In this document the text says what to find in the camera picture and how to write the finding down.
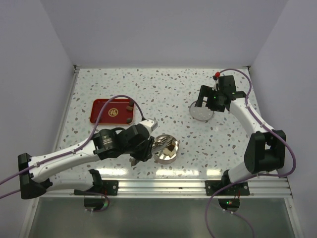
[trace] white wall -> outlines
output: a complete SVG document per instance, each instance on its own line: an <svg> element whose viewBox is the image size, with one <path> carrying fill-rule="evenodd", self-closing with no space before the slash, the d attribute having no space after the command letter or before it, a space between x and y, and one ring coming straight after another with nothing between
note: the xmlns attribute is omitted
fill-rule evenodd
<svg viewBox="0 0 317 238"><path fill-rule="evenodd" d="M287 0L41 0L74 64L251 65Z"/></svg>
<svg viewBox="0 0 317 238"><path fill-rule="evenodd" d="M38 0L0 1L0 180L17 156L52 149L72 78L72 64ZM0 188L19 188L18 178ZM0 237L15 238L28 202L0 200Z"/></svg>
<svg viewBox="0 0 317 238"><path fill-rule="evenodd" d="M307 238L317 237L316 10L316 0L289 0L251 67L263 117L286 132L297 156L289 180Z"/></svg>

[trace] terrazzo table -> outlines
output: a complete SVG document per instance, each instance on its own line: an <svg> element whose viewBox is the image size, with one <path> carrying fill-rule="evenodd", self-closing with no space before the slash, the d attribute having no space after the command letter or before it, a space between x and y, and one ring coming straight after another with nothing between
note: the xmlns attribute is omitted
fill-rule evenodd
<svg viewBox="0 0 317 238"><path fill-rule="evenodd" d="M248 74L246 68L241 70ZM120 196L206 196L204 181L220 179L223 171L243 161L249 141L240 122L228 111L215 112L211 120L204 122L193 119L189 113L190 105L197 100L200 86L213 86L212 76L217 71L220 69L77 69L57 149L67 148L89 136L93 128L90 114L95 99L123 94L136 100L146 118L158 121L158 128L152 136L173 135L180 142L180 151L176 161L169 165L150 159L132 167L130 156L122 155L73 167L61 172L63 177L76 173L81 178L87 170L96 169L103 179L119 180ZM247 92L247 79L237 72L226 72L226 75L230 74L234 75L237 90ZM250 101L259 113L253 90ZM136 108L133 123L138 123L140 119ZM98 130L114 127L101 125ZM284 194L290 196L286 179L260 179L264 180L279 182L279 188L285 189ZM260 197L267 194L265 190L270 187L269 184L260 185Z"/></svg>

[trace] small metal dish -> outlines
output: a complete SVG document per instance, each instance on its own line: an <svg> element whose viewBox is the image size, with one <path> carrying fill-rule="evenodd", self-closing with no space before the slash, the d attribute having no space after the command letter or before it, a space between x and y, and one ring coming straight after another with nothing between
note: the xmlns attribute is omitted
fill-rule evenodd
<svg viewBox="0 0 317 238"><path fill-rule="evenodd" d="M209 121L214 114L214 111L206 107L206 101L203 101L202 107L195 107L196 101L194 101L189 107L190 115L199 121Z"/></svg>

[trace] glass panel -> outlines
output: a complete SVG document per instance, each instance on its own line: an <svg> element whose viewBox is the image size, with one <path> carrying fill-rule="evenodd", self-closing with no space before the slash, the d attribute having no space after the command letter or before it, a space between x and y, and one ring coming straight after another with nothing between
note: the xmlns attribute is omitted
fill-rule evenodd
<svg viewBox="0 0 317 238"><path fill-rule="evenodd" d="M86 212L83 198L41 198L30 237L200 238L209 237L207 199L111 198L100 213ZM237 211L253 225L257 238L294 238L284 199L242 199ZM215 199L209 223L217 238L248 238L240 218L223 212Z"/></svg>

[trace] gold emblem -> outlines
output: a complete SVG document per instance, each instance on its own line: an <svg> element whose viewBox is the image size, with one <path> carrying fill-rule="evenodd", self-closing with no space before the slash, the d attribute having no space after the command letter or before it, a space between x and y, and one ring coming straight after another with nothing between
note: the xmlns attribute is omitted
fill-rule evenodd
<svg viewBox="0 0 317 238"><path fill-rule="evenodd" d="M117 108L111 108L108 112L109 116L111 117L115 117L116 115L118 115L119 111Z"/></svg>

